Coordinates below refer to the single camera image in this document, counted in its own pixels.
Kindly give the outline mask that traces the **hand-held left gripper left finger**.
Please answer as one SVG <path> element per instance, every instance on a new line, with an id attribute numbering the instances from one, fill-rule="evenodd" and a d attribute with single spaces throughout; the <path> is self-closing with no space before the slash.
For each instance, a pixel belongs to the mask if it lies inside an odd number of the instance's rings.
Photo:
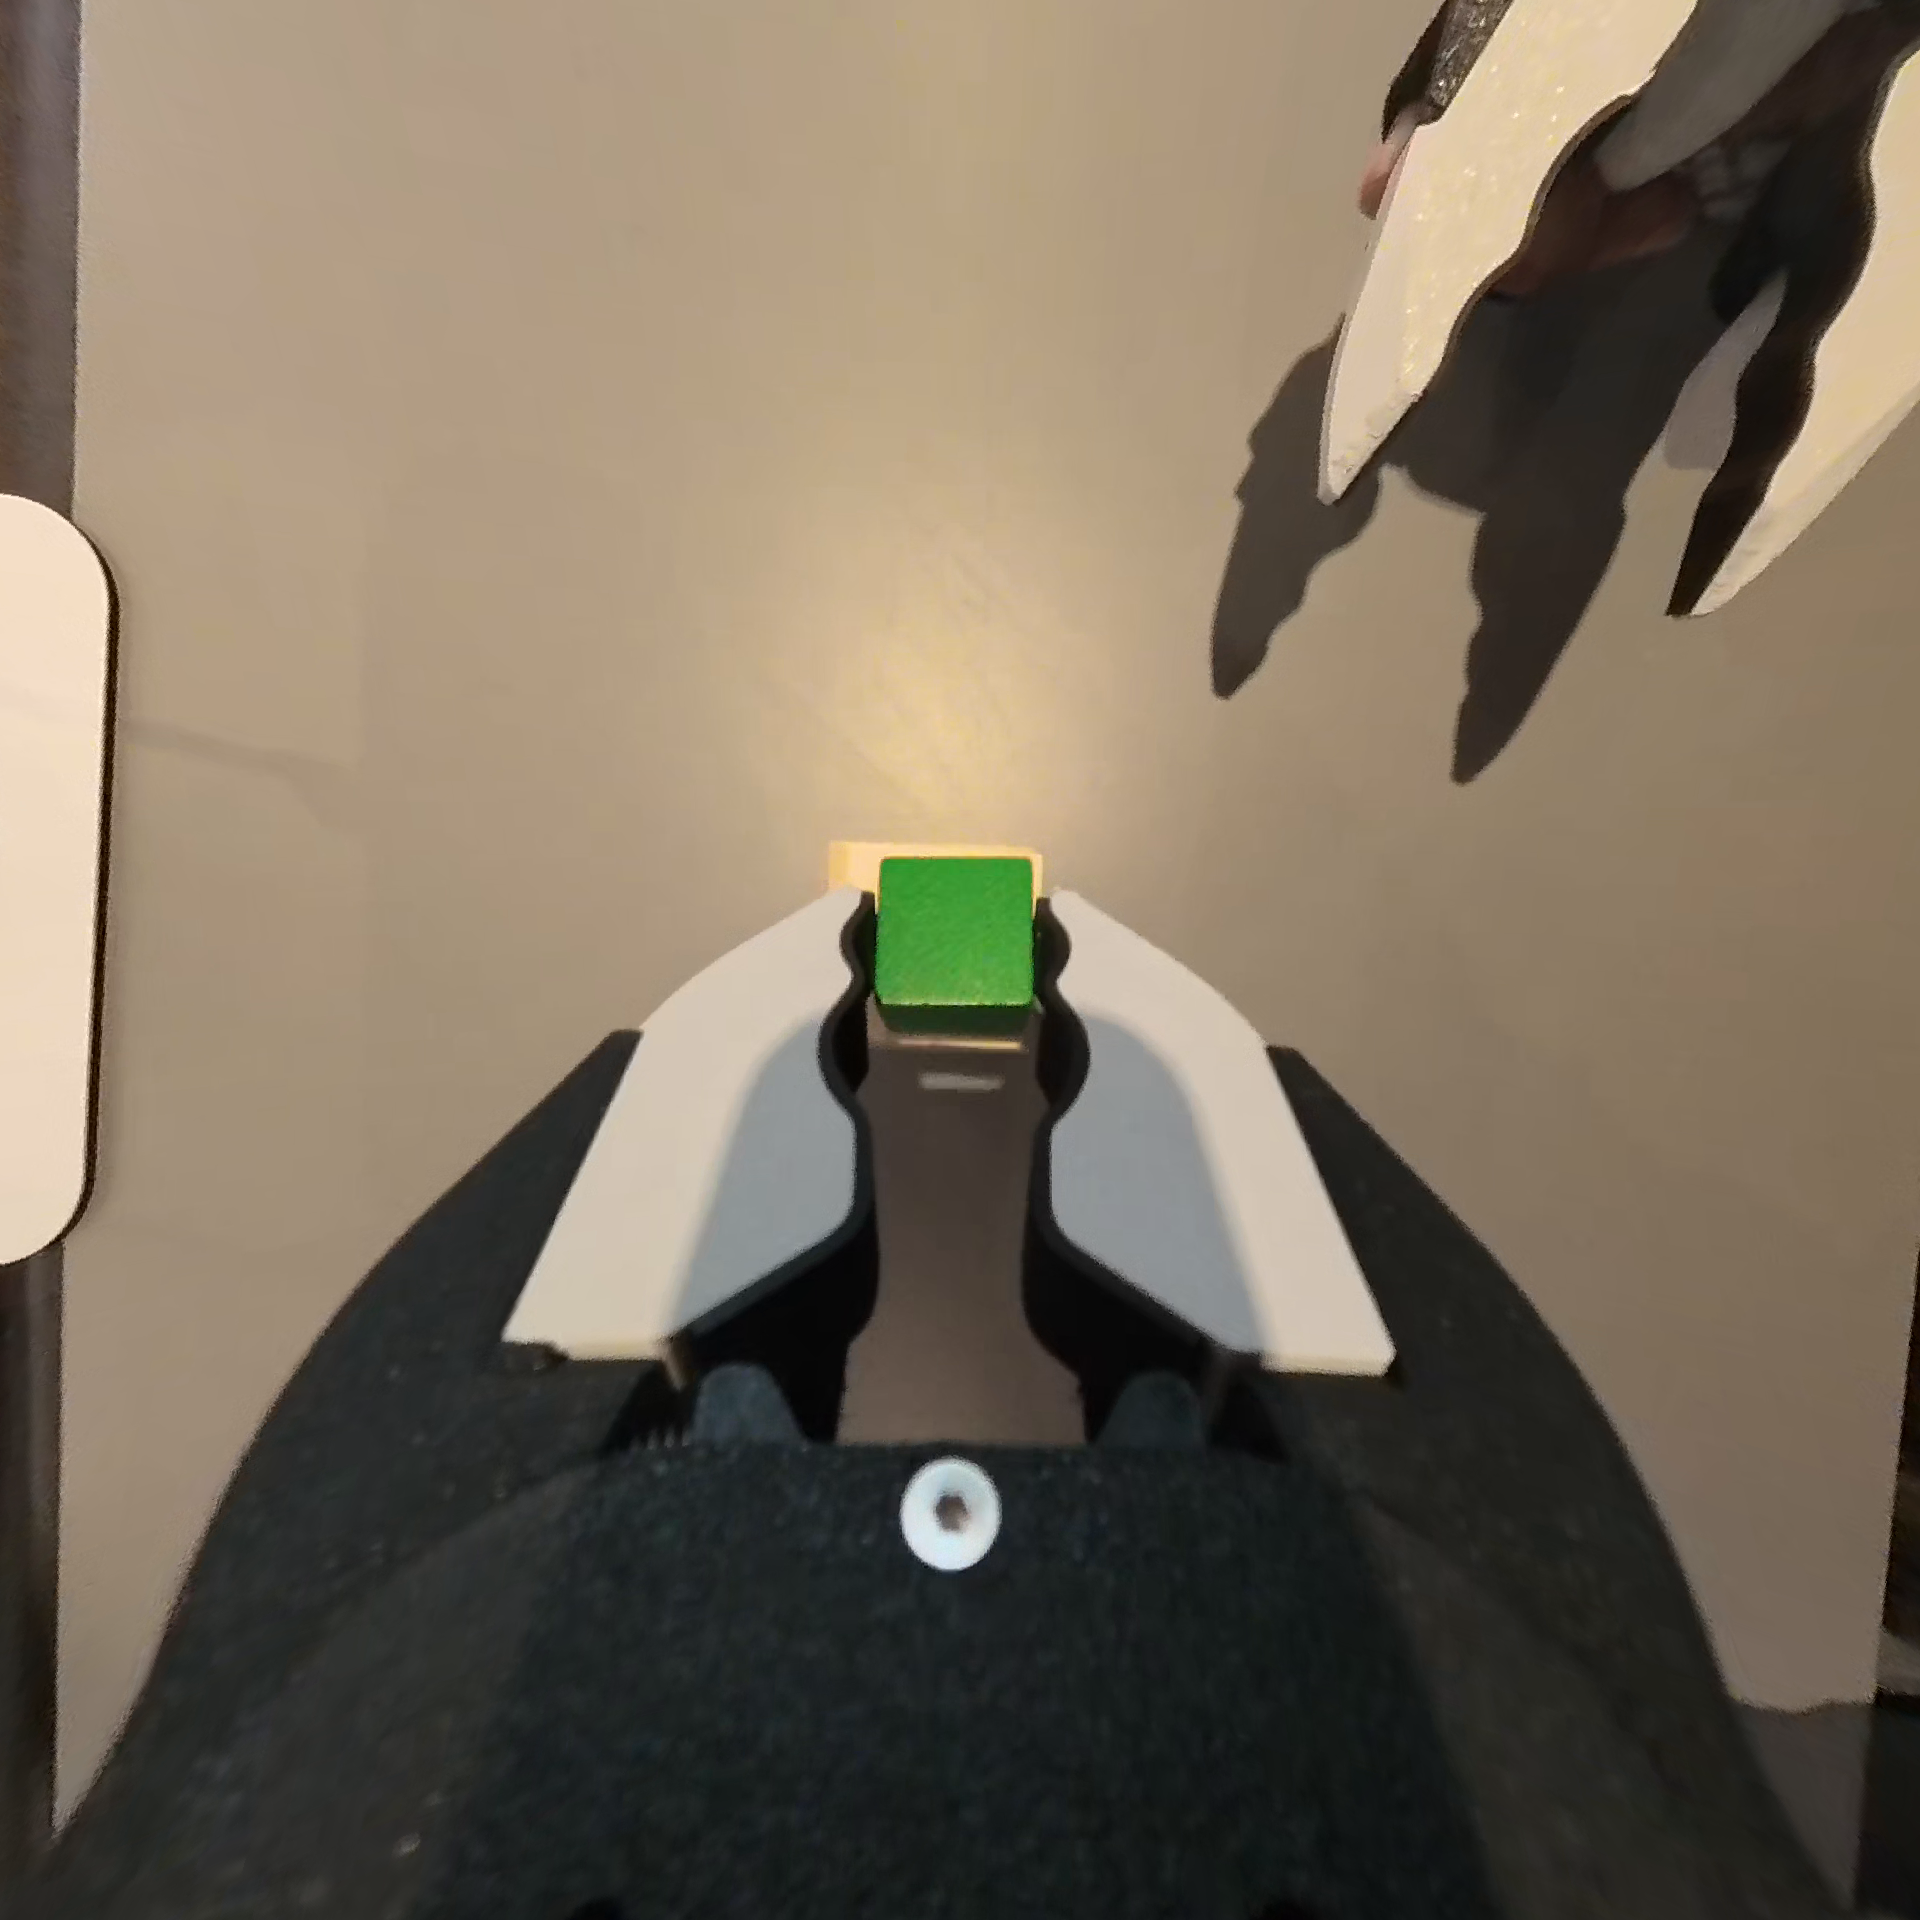
<path id="1" fill-rule="evenodd" d="M 865 890 L 826 890 L 648 1016 L 507 1346 L 664 1360 L 852 1244 L 872 1182 L 833 1031 L 866 996 L 866 918 Z"/>

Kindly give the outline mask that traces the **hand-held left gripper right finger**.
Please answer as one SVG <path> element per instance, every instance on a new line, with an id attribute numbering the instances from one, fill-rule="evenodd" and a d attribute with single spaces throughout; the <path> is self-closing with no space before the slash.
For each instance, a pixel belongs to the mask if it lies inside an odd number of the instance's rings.
<path id="1" fill-rule="evenodd" d="M 1085 895 L 1049 904 L 1088 1041 L 1046 1150 L 1068 1244 L 1231 1357 L 1385 1377 L 1394 1336 L 1261 1031 Z"/>

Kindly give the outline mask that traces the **natural wooden cube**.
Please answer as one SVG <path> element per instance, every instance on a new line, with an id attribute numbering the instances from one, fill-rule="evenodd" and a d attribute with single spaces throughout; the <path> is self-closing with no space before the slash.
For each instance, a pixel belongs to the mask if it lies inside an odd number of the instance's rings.
<path id="1" fill-rule="evenodd" d="M 875 843 L 840 842 L 829 846 L 829 882 L 833 888 L 852 885 L 866 897 L 878 895 L 878 860 L 890 853 L 1028 853 L 1035 858 L 1036 890 L 1042 897 L 1042 856 L 1031 846 L 1013 843 Z M 875 994 L 875 934 L 872 934 L 872 994 Z M 1031 1003 L 1013 1016 L 891 1016 L 878 1005 L 885 1028 L 910 1041 L 942 1045 L 1015 1045 L 1028 1024 Z"/>

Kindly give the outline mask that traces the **person's right hand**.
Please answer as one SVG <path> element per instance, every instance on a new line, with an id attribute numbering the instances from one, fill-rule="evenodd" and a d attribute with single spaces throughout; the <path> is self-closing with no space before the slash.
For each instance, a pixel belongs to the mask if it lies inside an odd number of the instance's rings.
<path id="1" fill-rule="evenodd" d="M 1357 185 L 1365 220 L 1379 216 L 1411 137 L 1447 110 L 1509 11 L 1512 3 L 1438 6 L 1385 93 L 1379 141 Z"/>

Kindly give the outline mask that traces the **green wooden cube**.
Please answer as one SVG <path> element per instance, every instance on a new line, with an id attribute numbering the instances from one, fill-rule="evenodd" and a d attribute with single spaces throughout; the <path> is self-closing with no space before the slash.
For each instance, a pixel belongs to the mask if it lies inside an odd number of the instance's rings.
<path id="1" fill-rule="evenodd" d="M 1028 853 L 878 860 L 875 994 L 891 1016 L 1013 1016 L 1035 994 Z"/>

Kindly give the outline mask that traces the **wooden document stand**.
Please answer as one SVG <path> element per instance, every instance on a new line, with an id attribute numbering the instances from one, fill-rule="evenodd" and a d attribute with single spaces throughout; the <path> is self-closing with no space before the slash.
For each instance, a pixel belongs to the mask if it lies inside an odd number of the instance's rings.
<path id="1" fill-rule="evenodd" d="M 57 509 L 4 495 L 4 1264 L 83 1211 L 104 988 L 115 591 Z"/>

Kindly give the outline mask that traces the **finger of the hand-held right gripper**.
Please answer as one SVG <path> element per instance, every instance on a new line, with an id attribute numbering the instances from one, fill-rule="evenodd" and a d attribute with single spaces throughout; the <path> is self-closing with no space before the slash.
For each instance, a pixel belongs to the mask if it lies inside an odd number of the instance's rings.
<path id="1" fill-rule="evenodd" d="M 1917 89 L 1885 87 L 1797 141 L 1711 279 L 1754 337 L 1670 615 L 1751 585 L 1917 407 Z"/>
<path id="2" fill-rule="evenodd" d="M 1438 120 L 1411 132 L 1333 351 L 1319 499 L 1339 500 L 1427 394 L 1463 316 L 1518 258 L 1564 159 L 1631 102 L 1691 3 L 1514 3 Z"/>

